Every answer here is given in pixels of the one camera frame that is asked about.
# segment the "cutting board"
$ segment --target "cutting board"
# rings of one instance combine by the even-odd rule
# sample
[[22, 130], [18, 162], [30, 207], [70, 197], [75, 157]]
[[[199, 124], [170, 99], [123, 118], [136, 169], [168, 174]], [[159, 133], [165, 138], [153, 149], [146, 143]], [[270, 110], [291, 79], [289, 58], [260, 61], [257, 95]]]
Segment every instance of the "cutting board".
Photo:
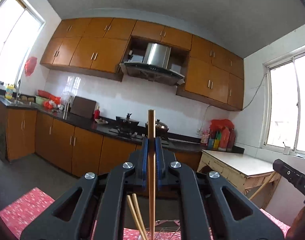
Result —
[[96, 101], [82, 97], [75, 97], [70, 109], [70, 113], [91, 119], [94, 114], [96, 104]]

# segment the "white tabletop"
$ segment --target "white tabletop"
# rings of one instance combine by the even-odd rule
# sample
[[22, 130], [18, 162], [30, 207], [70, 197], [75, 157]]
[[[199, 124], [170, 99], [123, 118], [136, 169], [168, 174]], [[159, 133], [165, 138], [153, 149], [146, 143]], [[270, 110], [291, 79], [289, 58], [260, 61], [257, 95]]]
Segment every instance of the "white tabletop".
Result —
[[272, 163], [256, 159], [246, 154], [214, 152], [208, 150], [202, 150], [202, 152], [208, 153], [247, 177], [273, 172]]

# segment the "black countertop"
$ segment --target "black countertop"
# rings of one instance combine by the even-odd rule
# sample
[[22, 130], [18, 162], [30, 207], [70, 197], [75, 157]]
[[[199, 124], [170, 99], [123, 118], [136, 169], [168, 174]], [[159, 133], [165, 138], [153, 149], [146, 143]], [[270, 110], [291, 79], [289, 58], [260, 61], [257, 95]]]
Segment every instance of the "black countertop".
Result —
[[[110, 124], [97, 124], [94, 120], [87, 119], [75, 114], [67, 113], [64, 115], [64, 112], [52, 112], [51, 110], [44, 108], [43, 106], [29, 106], [29, 105], [14, 105], [9, 103], [3, 96], [0, 96], [0, 102], [4, 104], [5, 107], [11, 109], [25, 109], [25, 110], [37, 110], [41, 113], [48, 114], [49, 116], [58, 119], [60, 121], [66, 122], [73, 126], [80, 127], [82, 129], [95, 132], [98, 134], [102, 134], [104, 136], [109, 136], [112, 138], [116, 138], [122, 141], [131, 142], [135, 144], [142, 144], [142, 139], [139, 138], [125, 138], [119, 136], [117, 133], [109, 131], [111, 128], [115, 127]], [[174, 151], [174, 152], [190, 152], [190, 153], [199, 153], [202, 149], [206, 147], [201, 144], [189, 143], [189, 142], [178, 142], [178, 141], [170, 141], [168, 145], [162, 145], [163, 148]]]

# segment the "tile backsplash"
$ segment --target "tile backsplash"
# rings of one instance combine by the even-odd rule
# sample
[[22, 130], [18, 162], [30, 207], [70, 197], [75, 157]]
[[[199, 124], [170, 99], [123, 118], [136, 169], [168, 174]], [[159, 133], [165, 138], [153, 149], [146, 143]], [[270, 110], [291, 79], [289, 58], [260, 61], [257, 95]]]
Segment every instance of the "tile backsplash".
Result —
[[167, 86], [144, 79], [124, 76], [122, 82], [76, 73], [49, 72], [45, 90], [61, 96], [70, 91], [74, 95], [97, 101], [100, 115], [116, 116], [140, 121], [144, 126], [147, 110], [156, 110], [156, 119], [169, 127], [169, 132], [198, 137], [197, 130], [205, 120], [228, 118], [229, 112], [188, 98], [176, 96], [175, 86]]

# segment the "range hood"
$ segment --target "range hood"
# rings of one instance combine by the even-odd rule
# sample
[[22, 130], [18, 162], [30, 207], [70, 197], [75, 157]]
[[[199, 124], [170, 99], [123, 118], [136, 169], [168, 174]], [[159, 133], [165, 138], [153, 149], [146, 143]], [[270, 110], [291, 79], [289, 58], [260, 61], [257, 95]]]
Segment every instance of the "range hood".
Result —
[[141, 62], [128, 61], [120, 64], [125, 75], [147, 79], [170, 86], [183, 84], [185, 76], [168, 68], [171, 48], [149, 43]]

